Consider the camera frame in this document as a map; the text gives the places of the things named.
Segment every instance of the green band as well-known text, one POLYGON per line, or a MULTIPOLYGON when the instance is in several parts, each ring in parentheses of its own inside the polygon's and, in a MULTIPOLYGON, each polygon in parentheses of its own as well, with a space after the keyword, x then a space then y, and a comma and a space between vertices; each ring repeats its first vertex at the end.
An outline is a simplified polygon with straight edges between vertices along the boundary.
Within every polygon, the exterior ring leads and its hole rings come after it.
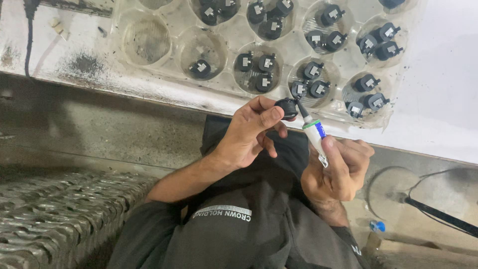
POLYGON ((312 126, 312 125, 316 125, 316 124, 319 123, 319 122, 320 122, 320 120, 316 120, 316 121, 313 122, 313 123, 309 123, 309 124, 307 124, 306 126, 302 126, 302 130, 304 130, 304 129, 306 129, 306 128, 309 128, 309 127, 312 126))

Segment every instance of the forearm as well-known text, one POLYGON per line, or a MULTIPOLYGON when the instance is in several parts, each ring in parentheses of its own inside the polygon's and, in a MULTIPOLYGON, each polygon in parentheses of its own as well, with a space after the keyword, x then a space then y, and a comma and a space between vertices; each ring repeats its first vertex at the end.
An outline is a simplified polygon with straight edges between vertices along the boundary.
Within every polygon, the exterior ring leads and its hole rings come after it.
POLYGON ((213 152, 162 178, 149 192, 147 199, 168 203, 181 201, 204 191, 232 170, 213 152))
POLYGON ((328 202, 311 201, 315 213, 329 226, 348 227, 347 211, 338 200, 328 202))

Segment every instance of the black plastic component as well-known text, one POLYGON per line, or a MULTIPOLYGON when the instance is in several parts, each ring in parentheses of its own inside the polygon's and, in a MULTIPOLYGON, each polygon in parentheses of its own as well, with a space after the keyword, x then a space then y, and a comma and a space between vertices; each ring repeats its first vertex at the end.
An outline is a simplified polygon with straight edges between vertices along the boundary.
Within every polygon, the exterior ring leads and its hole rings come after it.
POLYGON ((375 79, 372 74, 366 74, 355 81, 355 88, 359 92, 371 91, 380 83, 380 79, 375 79))
POLYGON ((272 88, 272 73, 258 74, 256 77, 256 89, 259 92, 267 92, 272 88))
POLYGON ((376 94, 369 94, 365 96, 363 103, 366 108, 370 108, 372 110, 379 110, 385 104, 390 103, 390 99, 385 99, 383 94, 376 93, 376 94))
POLYGON ((277 39, 281 37, 282 33, 282 18, 274 17, 261 25, 264 30, 264 35, 270 39, 277 39))
POLYGON ((291 0, 278 0, 275 8, 271 10, 271 17, 285 18, 294 9, 294 3, 291 0))
POLYGON ((364 36, 357 42, 357 45, 360 48, 361 53, 366 54, 367 57, 370 56, 373 51, 377 48, 377 40, 373 35, 368 34, 364 36))
POLYGON ((316 62, 308 63, 307 66, 304 69, 304 78, 305 79, 319 78, 323 67, 324 67, 324 63, 322 63, 322 64, 318 64, 316 62))
POLYGON ((201 4, 201 6, 204 6, 204 5, 214 5, 214 1, 215 1, 215 0, 199 0, 199 3, 201 4))
POLYGON ((239 71, 247 72, 252 69, 252 51, 239 54, 236 60, 236 67, 239 71))
POLYGON ((336 23, 340 18, 342 18, 342 15, 345 14, 344 11, 340 11, 340 7, 337 5, 328 5, 326 9, 324 10, 324 13, 322 16, 320 16, 320 21, 322 24, 326 27, 333 25, 336 23))
POLYGON ((237 1, 238 0, 220 0, 219 8, 221 9, 221 15, 226 18, 234 16, 238 12, 237 1))
POLYGON ((211 66, 205 60, 200 59, 190 66, 189 70, 197 78, 206 78, 211 73, 211 66))
POLYGON ((264 72, 271 72, 275 65, 275 53, 264 54, 259 58, 259 69, 264 72))
POLYGON ((201 8, 201 20, 207 25, 216 25, 218 13, 215 5, 204 5, 201 8))
POLYGON ((393 25, 393 23, 387 22, 379 29, 372 31, 370 34, 373 35, 373 37, 375 37, 377 42, 382 43, 382 42, 389 42, 390 40, 392 40, 392 38, 400 30, 401 30, 400 27, 395 28, 395 25, 393 25))
POLYGON ((339 31, 333 31, 326 38, 326 50, 336 52, 344 44, 347 34, 342 35, 339 31))
POLYGON ((274 104, 274 106, 281 107, 282 110, 284 110, 284 117, 282 120, 290 120, 297 116, 299 112, 297 112, 295 105, 295 100, 289 99, 288 97, 281 99, 274 104))
POLYGON ((404 2, 405 0, 382 0, 383 6, 389 9, 394 9, 403 4, 404 2))
POLYGON ((397 43, 389 41, 378 46, 375 50, 375 55, 380 61, 386 61, 396 55, 398 55, 403 48, 399 48, 397 43))
POLYGON ((307 80, 302 81, 294 81, 291 87, 291 94, 295 98, 299 94, 305 96, 307 94, 307 80))
POLYGON ((330 88, 330 82, 323 82, 321 80, 315 81, 312 86, 310 86, 309 94, 314 98, 324 97, 330 88))
POLYGON ((257 3, 250 5, 247 9, 247 18, 249 19, 250 23, 258 24, 264 20, 266 10, 262 4, 262 1, 258 1, 257 3))
POLYGON ((312 48, 322 47, 324 45, 324 33, 319 30, 310 31, 305 39, 312 48))
POLYGON ((363 104, 353 101, 346 103, 345 106, 347 106, 347 113, 352 117, 352 118, 363 118, 362 116, 362 111, 363 111, 363 104))

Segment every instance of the dirty table surface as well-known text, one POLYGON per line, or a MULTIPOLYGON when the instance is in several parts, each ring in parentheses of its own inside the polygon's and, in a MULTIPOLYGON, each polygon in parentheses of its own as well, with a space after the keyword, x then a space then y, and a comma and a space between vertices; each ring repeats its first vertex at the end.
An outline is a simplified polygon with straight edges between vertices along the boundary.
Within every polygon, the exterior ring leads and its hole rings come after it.
MULTIPOLYGON (((177 83, 120 64, 98 27, 109 31, 113 2, 64 10, 40 5, 33 22, 30 75, 37 79, 112 92, 206 112, 232 115, 248 100, 185 80, 177 83), (70 32, 63 40, 50 26, 59 18, 70 32)), ((3 0, 0 13, 0 71, 24 74, 28 27, 23 1, 3 0)), ((404 57, 406 69, 394 115, 382 129, 360 129, 323 120, 328 134, 478 164, 478 95, 475 81, 478 53, 478 1, 429 1, 404 57), (454 24, 438 24, 443 18, 454 24)), ((300 128, 301 118, 287 123, 300 128)))

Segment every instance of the plastic tray compartment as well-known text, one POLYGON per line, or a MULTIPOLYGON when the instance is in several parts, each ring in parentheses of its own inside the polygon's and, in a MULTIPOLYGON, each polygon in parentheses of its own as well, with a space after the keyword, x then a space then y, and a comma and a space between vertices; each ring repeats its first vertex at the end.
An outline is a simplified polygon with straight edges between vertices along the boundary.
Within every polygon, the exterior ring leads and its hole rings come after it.
MULTIPOLYGON (((264 0, 267 11, 278 0, 264 0)), ((238 12, 232 17, 218 16, 217 24, 201 21, 199 0, 117 0, 111 27, 111 46, 118 60, 128 68, 142 68, 161 76, 187 81, 241 97, 253 98, 263 94, 271 99, 292 97, 289 87, 295 80, 303 80, 301 73, 310 61, 324 63, 318 79, 330 82, 329 91, 319 99, 307 94, 303 100, 309 112, 319 118, 329 118, 363 128, 386 127, 393 113, 397 90, 406 65, 412 31, 426 7, 426 0, 405 0, 394 9, 385 8, 383 0, 292 0, 294 9, 283 20, 278 39, 264 36, 258 24, 248 21, 247 12, 257 0, 236 0, 238 12), (317 20, 330 4, 338 5, 346 13, 334 25, 325 27, 317 20), (367 57, 357 41, 373 30, 392 22, 401 30, 393 41, 404 50, 397 56, 380 61, 375 55, 367 57), (305 35, 311 30, 324 34, 339 31, 348 38, 336 52, 313 49, 305 35), (254 53, 254 67, 240 72, 236 58, 241 53, 254 53), (257 62, 263 54, 276 54, 271 89, 260 93, 255 89, 259 74, 257 62), (189 67, 197 60, 206 60, 211 72, 206 78, 195 78, 189 67), (372 74, 381 83, 371 92, 361 93, 355 81, 364 74, 372 74), (368 94, 381 92, 391 100, 380 110, 363 111, 363 118, 347 114, 346 102, 362 101, 368 94)))

